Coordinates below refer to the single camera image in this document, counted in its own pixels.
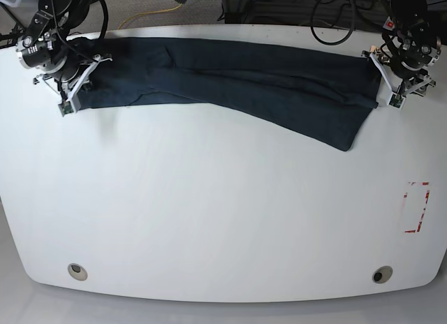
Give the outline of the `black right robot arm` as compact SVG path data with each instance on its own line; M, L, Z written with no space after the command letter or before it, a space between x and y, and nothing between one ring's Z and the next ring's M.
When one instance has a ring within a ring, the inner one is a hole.
M96 63L88 41L83 38L68 40L72 29L86 19L90 6L100 3L103 11L101 42L108 28L108 7L105 0L39 0L38 11L19 38L16 54L27 69L38 68L45 78L52 78L58 92L63 94L80 77L81 70Z

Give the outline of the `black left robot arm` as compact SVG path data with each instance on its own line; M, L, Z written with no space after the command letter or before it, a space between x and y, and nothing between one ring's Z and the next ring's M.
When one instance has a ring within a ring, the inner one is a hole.
M393 30L382 33L387 65L402 81L397 94L424 95L435 85L427 69L441 56L441 38L431 29L426 0L389 0Z

